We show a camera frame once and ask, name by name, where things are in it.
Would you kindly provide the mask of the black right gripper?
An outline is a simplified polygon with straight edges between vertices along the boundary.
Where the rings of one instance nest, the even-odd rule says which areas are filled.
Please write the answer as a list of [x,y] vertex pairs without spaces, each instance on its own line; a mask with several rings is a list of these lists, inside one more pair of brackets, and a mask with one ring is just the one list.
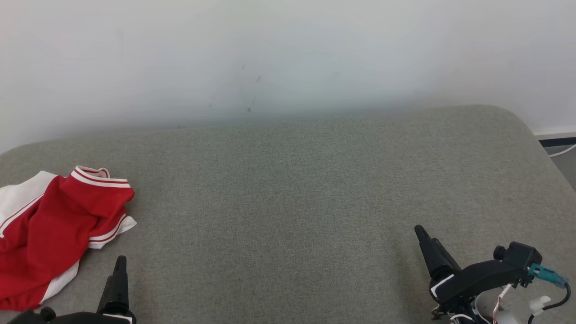
[[431,277],[430,294],[438,304],[432,315],[474,315],[471,303],[481,293],[508,284],[527,284],[526,259],[489,260],[461,269],[423,226],[416,225],[414,230]]

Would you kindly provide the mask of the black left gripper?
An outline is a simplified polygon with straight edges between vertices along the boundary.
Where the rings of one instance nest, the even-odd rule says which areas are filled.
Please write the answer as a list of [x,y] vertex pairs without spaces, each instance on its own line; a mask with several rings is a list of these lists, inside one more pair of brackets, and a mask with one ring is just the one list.
[[128,297],[127,258],[118,256],[107,278],[97,312],[74,312],[54,318],[54,324],[136,324]]

